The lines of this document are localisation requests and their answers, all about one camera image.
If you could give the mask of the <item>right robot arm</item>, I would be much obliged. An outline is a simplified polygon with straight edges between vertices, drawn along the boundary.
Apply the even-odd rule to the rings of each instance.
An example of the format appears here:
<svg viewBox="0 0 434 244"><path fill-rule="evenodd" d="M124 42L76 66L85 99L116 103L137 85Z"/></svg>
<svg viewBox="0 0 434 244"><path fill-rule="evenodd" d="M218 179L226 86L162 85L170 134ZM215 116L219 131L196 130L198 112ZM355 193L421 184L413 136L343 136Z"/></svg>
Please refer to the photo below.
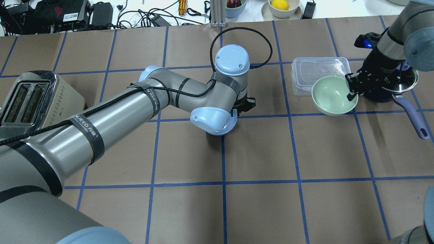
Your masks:
<svg viewBox="0 0 434 244"><path fill-rule="evenodd" d="M409 71L433 71L433 1L409 1L382 34L359 35L354 46L371 51L355 74L346 74L347 99L352 101L379 88L397 92L411 84L410 78L403 77L404 62Z"/></svg>

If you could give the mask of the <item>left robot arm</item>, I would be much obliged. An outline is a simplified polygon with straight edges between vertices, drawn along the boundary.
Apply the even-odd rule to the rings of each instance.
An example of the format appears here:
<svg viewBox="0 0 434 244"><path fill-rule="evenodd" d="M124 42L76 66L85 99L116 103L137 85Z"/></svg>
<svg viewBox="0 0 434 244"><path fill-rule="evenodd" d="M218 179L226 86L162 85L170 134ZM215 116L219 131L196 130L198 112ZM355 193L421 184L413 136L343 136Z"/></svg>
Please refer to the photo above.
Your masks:
<svg viewBox="0 0 434 244"><path fill-rule="evenodd" d="M38 131L1 142L2 244L128 244L59 199L64 181L167 106L191 114L191 122L212 135L237 123L237 111L254 107L246 96L254 68L245 48L226 45L211 58L207 83L151 65L138 82L106 102Z"/></svg>

